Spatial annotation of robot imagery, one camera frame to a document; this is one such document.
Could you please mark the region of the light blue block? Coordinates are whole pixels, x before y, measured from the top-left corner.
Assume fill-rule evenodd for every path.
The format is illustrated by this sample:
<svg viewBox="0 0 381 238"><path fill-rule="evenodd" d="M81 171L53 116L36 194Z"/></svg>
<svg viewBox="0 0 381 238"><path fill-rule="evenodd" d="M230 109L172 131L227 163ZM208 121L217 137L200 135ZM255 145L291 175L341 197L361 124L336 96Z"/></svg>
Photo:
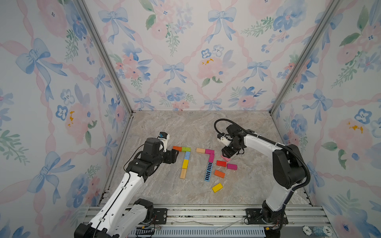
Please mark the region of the light blue block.
<svg viewBox="0 0 381 238"><path fill-rule="evenodd" d="M186 152L186 153L185 153L185 158L184 158L184 160L189 160L190 155L191 155L190 152Z"/></svg>

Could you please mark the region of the striped natural wood block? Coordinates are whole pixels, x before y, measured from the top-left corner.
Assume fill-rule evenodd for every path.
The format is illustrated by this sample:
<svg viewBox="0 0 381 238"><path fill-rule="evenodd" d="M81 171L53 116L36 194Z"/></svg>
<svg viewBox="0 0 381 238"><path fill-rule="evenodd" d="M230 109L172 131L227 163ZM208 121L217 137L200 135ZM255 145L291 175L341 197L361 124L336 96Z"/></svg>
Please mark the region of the striped natural wood block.
<svg viewBox="0 0 381 238"><path fill-rule="evenodd" d="M185 179L187 174L187 169L182 169L180 174L180 179Z"/></svg>

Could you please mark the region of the magenta block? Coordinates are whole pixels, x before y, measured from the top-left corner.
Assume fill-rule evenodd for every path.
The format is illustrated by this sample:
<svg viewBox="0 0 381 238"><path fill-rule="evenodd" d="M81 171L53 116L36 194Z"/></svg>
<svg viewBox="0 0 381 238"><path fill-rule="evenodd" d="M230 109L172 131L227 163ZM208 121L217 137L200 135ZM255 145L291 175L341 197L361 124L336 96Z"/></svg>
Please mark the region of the magenta block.
<svg viewBox="0 0 381 238"><path fill-rule="evenodd" d="M238 169L238 166L236 164L227 164L226 168L229 170L235 170L236 171Z"/></svg>
<svg viewBox="0 0 381 238"><path fill-rule="evenodd" d="M214 150L205 149L205 154L215 154Z"/></svg>

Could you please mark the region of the red block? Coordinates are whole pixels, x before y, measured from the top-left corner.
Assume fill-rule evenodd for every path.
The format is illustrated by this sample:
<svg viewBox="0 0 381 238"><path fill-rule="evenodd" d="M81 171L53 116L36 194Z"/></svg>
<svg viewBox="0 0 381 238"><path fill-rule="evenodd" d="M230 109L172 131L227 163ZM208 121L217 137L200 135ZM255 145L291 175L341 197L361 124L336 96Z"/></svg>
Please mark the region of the red block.
<svg viewBox="0 0 381 238"><path fill-rule="evenodd" d="M216 165L220 166L220 167L226 167L227 166L227 162L217 160Z"/></svg>

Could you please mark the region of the tan wooden block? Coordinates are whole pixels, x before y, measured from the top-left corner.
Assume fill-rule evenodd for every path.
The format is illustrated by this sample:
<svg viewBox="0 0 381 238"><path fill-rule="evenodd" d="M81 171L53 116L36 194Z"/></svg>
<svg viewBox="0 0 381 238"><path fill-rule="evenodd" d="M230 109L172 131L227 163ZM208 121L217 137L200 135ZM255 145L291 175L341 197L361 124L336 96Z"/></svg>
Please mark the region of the tan wooden block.
<svg viewBox="0 0 381 238"><path fill-rule="evenodd" d="M203 148L197 148L196 152L197 153L201 153L201 154L205 154L205 149L203 149Z"/></svg>

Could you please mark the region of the blue slotted block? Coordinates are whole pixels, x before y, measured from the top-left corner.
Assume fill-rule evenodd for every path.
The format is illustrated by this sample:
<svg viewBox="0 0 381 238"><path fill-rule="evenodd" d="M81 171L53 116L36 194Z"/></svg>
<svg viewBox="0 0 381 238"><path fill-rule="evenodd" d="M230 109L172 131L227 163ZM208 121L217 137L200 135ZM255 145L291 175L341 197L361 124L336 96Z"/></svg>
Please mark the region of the blue slotted block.
<svg viewBox="0 0 381 238"><path fill-rule="evenodd" d="M213 163L212 162L208 162L207 171L211 172L212 171L212 167L213 167Z"/></svg>
<svg viewBox="0 0 381 238"><path fill-rule="evenodd" d="M205 174L204 180L205 181L210 181L210 178L211 178L211 171L207 171L206 174Z"/></svg>

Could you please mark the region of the light pink block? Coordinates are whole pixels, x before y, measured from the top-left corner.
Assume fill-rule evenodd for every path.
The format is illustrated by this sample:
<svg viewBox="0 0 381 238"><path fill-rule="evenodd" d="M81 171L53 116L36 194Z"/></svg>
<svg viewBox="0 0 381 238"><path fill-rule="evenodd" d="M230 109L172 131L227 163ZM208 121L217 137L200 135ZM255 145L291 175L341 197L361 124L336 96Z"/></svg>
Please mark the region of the light pink block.
<svg viewBox="0 0 381 238"><path fill-rule="evenodd" d="M230 162L231 161L231 158L224 157L223 155L221 155L221 158L224 159L226 162Z"/></svg>

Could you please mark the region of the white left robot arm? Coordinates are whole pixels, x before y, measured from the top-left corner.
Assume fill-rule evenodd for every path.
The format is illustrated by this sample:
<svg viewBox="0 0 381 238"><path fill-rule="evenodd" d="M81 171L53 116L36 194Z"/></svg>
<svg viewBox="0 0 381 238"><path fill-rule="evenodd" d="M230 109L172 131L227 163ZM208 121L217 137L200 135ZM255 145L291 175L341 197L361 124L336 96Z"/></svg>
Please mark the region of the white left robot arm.
<svg viewBox="0 0 381 238"><path fill-rule="evenodd" d="M148 138L142 148L130 159L118 188L105 206L85 225L74 231L76 238L125 238L138 225L154 223L153 203L138 199L127 211L132 198L162 163L176 162L178 151L167 148L170 136L161 132L157 138Z"/></svg>

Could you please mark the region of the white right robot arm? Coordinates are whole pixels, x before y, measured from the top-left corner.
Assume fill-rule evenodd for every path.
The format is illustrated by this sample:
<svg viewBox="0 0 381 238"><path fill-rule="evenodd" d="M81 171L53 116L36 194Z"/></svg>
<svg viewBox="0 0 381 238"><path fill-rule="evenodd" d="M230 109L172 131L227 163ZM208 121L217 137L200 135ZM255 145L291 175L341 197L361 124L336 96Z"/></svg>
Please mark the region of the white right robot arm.
<svg viewBox="0 0 381 238"><path fill-rule="evenodd" d="M243 154L246 148L251 148L272 160L274 187L263 202L260 214L256 218L248 218L248 223L261 220L281 228L288 202L296 190L308 185L311 180L298 146L274 142L235 124L227 127L227 133L219 132L217 139L225 145L222 149L225 158Z"/></svg>

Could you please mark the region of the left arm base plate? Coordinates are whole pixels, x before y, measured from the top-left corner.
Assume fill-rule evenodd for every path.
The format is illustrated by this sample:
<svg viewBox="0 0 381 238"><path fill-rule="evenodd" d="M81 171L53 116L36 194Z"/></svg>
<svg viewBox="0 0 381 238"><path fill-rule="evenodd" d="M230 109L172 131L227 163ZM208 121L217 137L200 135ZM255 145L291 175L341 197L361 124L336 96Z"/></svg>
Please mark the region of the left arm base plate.
<svg viewBox="0 0 381 238"><path fill-rule="evenodd" d="M168 209L167 208L150 208L147 210L147 215L142 224L149 225L165 225L167 223Z"/></svg>

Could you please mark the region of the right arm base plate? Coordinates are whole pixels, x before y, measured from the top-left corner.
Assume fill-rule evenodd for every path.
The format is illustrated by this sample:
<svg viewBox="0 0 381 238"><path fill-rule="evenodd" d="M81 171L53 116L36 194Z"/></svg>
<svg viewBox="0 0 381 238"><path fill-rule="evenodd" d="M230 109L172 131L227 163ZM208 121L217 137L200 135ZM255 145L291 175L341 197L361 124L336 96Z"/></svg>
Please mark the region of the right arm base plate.
<svg viewBox="0 0 381 238"><path fill-rule="evenodd" d="M273 212L271 210L263 210L261 208L245 209L245 223L247 225L287 225L288 219L284 209Z"/></svg>

